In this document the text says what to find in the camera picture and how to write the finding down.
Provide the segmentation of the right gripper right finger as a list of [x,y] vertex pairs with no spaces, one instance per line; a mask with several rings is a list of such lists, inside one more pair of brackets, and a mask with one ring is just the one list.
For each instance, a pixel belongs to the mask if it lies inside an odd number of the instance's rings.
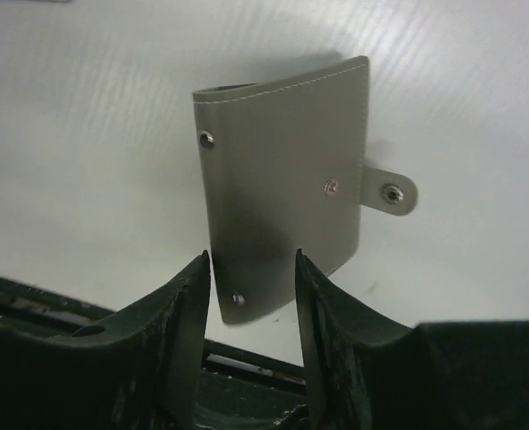
[[315,429],[529,429],[529,321],[404,326],[295,259]]

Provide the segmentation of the grey card holder wallet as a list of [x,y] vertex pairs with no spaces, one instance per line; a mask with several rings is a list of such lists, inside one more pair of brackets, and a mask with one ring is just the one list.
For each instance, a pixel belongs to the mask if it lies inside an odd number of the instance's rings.
[[419,200],[406,175],[366,159],[370,61],[355,56],[271,82],[193,95],[221,319],[257,321],[295,297],[295,258],[325,275],[355,255],[363,208]]

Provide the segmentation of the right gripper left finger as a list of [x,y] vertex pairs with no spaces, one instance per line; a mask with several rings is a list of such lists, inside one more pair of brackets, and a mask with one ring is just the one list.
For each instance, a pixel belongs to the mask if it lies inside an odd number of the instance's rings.
[[200,254],[71,335],[0,323],[0,429],[191,428],[210,289],[210,258]]

